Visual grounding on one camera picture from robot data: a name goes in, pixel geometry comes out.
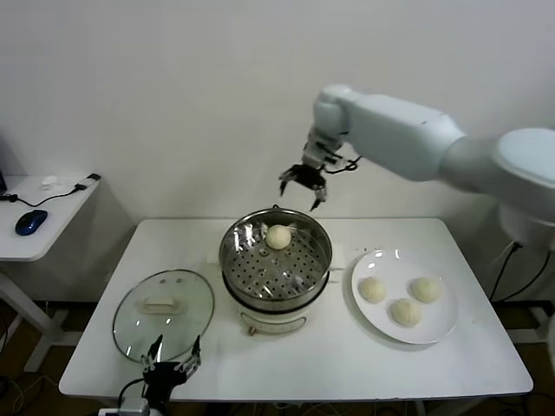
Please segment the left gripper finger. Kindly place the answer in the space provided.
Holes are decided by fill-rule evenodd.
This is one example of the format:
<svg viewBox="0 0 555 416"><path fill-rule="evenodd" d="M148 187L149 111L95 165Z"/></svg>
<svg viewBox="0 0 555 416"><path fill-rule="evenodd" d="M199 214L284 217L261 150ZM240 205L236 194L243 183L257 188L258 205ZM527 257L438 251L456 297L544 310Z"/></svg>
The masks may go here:
<svg viewBox="0 0 555 416"><path fill-rule="evenodd" d="M195 339L190 355L183 361L179 362L174 370L183 374L194 374L201 365L200 351L200 336L198 335Z"/></svg>
<svg viewBox="0 0 555 416"><path fill-rule="evenodd" d="M150 345L147 352L141 356L140 362L142 365L143 372L153 371L155 369L155 364L157 363L157 356L158 356L162 341L163 341L163 335L159 335L155 339L155 341Z"/></svg>

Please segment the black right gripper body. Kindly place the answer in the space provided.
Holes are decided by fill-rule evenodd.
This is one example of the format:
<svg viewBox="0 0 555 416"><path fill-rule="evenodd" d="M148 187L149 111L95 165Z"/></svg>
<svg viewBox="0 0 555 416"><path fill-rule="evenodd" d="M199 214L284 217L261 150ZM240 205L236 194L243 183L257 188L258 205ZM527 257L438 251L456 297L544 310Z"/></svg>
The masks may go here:
<svg viewBox="0 0 555 416"><path fill-rule="evenodd" d="M306 188L325 188L326 180L319 168L296 164L289 169L290 180Z"/></svg>

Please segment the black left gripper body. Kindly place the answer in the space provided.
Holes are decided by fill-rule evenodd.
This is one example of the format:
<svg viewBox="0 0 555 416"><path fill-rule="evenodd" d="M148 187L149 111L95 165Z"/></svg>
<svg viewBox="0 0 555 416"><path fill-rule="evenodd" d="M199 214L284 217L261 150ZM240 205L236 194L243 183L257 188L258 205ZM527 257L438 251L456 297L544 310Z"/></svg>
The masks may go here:
<svg viewBox="0 0 555 416"><path fill-rule="evenodd" d="M146 366L143 379L147 385L147 401L168 402L174 388L187 382L190 369L189 365L174 361L155 362Z"/></svg>

